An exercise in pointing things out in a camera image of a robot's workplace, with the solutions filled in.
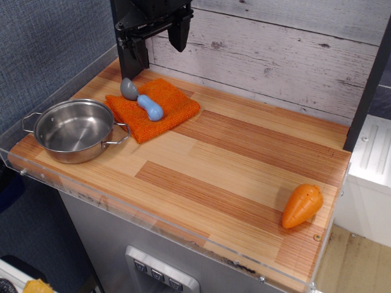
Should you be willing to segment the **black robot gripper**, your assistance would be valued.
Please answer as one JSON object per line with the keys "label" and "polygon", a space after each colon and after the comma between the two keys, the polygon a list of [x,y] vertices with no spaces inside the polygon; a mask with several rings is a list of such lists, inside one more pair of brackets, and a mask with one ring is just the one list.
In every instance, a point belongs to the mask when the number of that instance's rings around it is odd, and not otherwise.
{"label": "black robot gripper", "polygon": [[128,48],[142,68],[149,67],[145,39],[168,31],[170,44],[177,51],[184,51],[193,17],[191,1],[131,1],[127,15],[115,28],[119,43]]}

